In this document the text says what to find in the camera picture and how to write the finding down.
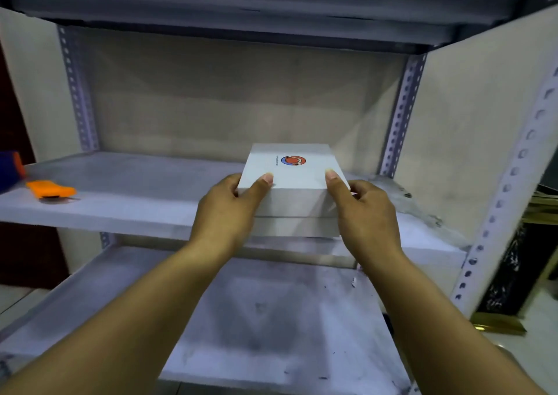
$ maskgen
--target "hand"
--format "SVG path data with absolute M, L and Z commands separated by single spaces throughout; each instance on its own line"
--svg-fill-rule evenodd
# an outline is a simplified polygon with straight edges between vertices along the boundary
M 215 245 L 225 251 L 227 260 L 242 246 L 254 224 L 255 210 L 273 183 L 265 173 L 239 197 L 236 193 L 241 174 L 231 174 L 213 186 L 200 200 L 190 242 Z
M 383 190 L 365 180 L 350 180 L 349 190 L 330 169 L 325 181 L 337 204 L 343 242 L 365 272 L 388 263 L 386 260 L 405 257 L 395 207 Z

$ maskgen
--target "white box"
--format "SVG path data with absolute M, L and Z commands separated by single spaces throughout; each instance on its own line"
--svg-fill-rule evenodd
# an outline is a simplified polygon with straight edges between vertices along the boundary
M 326 169 L 335 170 L 347 184 L 327 144 L 254 144 L 238 193 L 267 172 L 273 173 L 273 186 L 256 211 L 253 235 L 339 236 Z

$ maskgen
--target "orange box cutter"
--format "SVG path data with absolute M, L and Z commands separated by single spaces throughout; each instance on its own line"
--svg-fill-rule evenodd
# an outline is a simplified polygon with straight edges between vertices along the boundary
M 26 183 L 36 198 L 65 198 L 75 195 L 77 191 L 68 186 L 60 186 L 50 180 L 33 180 Z

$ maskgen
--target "floor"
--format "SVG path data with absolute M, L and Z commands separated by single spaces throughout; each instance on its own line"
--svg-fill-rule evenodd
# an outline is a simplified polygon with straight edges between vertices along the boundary
M 45 298 L 42 289 L 0 285 L 0 329 Z M 510 351 L 524 370 L 550 395 L 558 395 L 558 282 L 548 282 L 522 321 L 526 336 L 485 334 Z M 237 395 L 240 390 L 159 380 L 153 395 Z

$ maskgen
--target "person's left hand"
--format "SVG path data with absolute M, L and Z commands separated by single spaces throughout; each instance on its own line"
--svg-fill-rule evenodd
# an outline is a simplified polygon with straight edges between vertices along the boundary
M 213 186 L 198 204 L 191 243 L 211 244 L 229 257 L 242 246 L 254 224 L 255 210 L 268 193 L 273 174 L 265 173 L 244 193 L 236 189 L 241 174 L 231 174 Z

